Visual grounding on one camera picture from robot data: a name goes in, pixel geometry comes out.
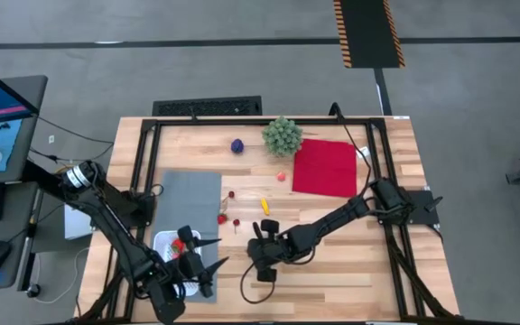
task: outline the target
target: wooden tabletop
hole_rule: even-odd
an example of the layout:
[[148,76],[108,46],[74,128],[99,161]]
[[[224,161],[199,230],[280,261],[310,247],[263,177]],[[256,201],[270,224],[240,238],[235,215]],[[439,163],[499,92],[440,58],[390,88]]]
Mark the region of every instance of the wooden tabletop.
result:
[[[422,189],[426,180],[411,121],[392,117],[385,120],[399,184],[408,190]],[[120,190],[129,188],[141,123],[141,117],[120,120],[107,173],[108,181]],[[202,125],[162,129],[153,182],[160,182],[166,170],[220,172],[222,197],[230,190],[236,193],[227,214],[241,220],[236,234],[231,224],[219,226],[222,241],[218,255],[230,258],[218,271],[217,302],[187,303],[186,312],[178,321],[398,320],[384,231],[372,217],[356,220],[325,237],[309,264],[279,264],[276,289],[267,302],[252,305],[241,298],[240,277],[251,263],[246,255],[246,243],[255,236],[252,223],[265,217],[260,198],[268,200],[270,218],[280,221],[281,230],[310,223],[347,201],[293,192],[293,158],[269,155],[264,147],[262,128]],[[304,138],[349,142],[342,126],[303,125],[302,129]],[[348,129],[359,147],[367,145],[364,126]],[[235,138],[242,139],[246,146],[241,155],[230,152],[230,143]],[[139,189],[144,187],[150,143],[151,135],[148,135]],[[378,134],[376,144],[381,153]],[[386,172],[382,154],[379,159],[381,169]],[[276,179],[279,171],[286,173],[286,181]],[[366,175],[367,167],[362,159],[357,159],[359,189]],[[149,230],[145,238],[150,238]],[[458,313],[440,239],[425,226],[410,226],[409,231],[418,274],[445,308]],[[149,239],[146,244],[152,245]],[[106,238],[99,232],[94,233],[79,291],[82,311],[88,310],[103,290],[109,248]],[[403,279],[408,311],[414,314],[410,285],[404,274]],[[255,280],[255,272],[247,276],[245,291],[250,299],[262,298],[269,290],[269,283]],[[124,300],[125,292],[121,292],[116,315],[123,314]],[[132,321],[157,321],[149,300],[135,300]]]

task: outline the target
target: yellow and black striped tape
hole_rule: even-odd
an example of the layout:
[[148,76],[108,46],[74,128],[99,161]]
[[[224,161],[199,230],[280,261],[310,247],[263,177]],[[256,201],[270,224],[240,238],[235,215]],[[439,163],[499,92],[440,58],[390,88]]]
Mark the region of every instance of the yellow and black striped tape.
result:
[[350,48],[348,47],[347,28],[344,25],[344,17],[342,15],[342,5],[340,4],[340,0],[334,0],[334,14],[336,15],[336,25],[339,28],[342,61],[344,62],[345,67],[352,68]]
[[398,55],[398,67],[404,68],[404,56],[403,51],[401,50],[401,41],[398,39],[398,36],[396,36],[395,21],[393,20],[393,15],[390,13],[390,4],[388,3],[388,0],[383,0],[383,6],[385,7],[385,14],[390,27],[390,33],[393,35],[393,41],[395,42],[396,55]]

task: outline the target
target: gray cloth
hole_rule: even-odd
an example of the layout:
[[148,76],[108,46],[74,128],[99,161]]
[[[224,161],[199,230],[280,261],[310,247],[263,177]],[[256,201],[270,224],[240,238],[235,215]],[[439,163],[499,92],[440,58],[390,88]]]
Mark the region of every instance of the gray cloth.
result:
[[[160,231],[175,231],[184,226],[200,232],[202,239],[218,238],[217,216],[220,210],[221,175],[215,172],[166,172],[163,194],[152,224],[153,239]],[[209,266],[218,261],[218,244],[202,248],[202,261]],[[187,302],[216,302],[218,275],[214,274],[214,295],[204,298],[200,292],[186,297]]]

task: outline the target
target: black floor mat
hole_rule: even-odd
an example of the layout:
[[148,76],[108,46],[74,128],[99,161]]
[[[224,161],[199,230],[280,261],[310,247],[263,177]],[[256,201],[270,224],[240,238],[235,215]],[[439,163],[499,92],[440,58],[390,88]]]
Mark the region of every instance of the black floor mat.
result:
[[388,0],[334,0],[334,12],[345,67],[404,67]]
[[220,97],[154,101],[152,116],[261,116],[262,98]]

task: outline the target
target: gray floor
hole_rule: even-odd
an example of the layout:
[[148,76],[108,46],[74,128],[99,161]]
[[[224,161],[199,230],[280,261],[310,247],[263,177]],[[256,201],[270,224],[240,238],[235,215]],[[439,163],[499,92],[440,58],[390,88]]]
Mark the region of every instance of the gray floor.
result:
[[[520,1],[394,0],[391,6],[401,37],[520,36]],[[336,35],[332,3],[324,0],[0,0],[0,42]],[[460,310],[469,318],[520,321],[520,186],[504,180],[519,166],[520,44],[405,45],[403,51],[407,67],[385,70],[386,85],[394,114],[412,117],[428,182],[445,198],[439,213]],[[50,78],[44,117],[103,139],[113,139],[120,116],[149,115],[161,99],[261,95],[265,114],[323,114],[332,101],[345,114],[380,113],[372,70],[344,69],[338,45],[0,50],[0,77],[34,74]],[[102,150],[42,123],[32,145],[75,158]],[[43,300],[69,285],[81,248],[42,256]],[[14,288],[0,290],[0,324],[66,320],[76,293],[42,305]]]

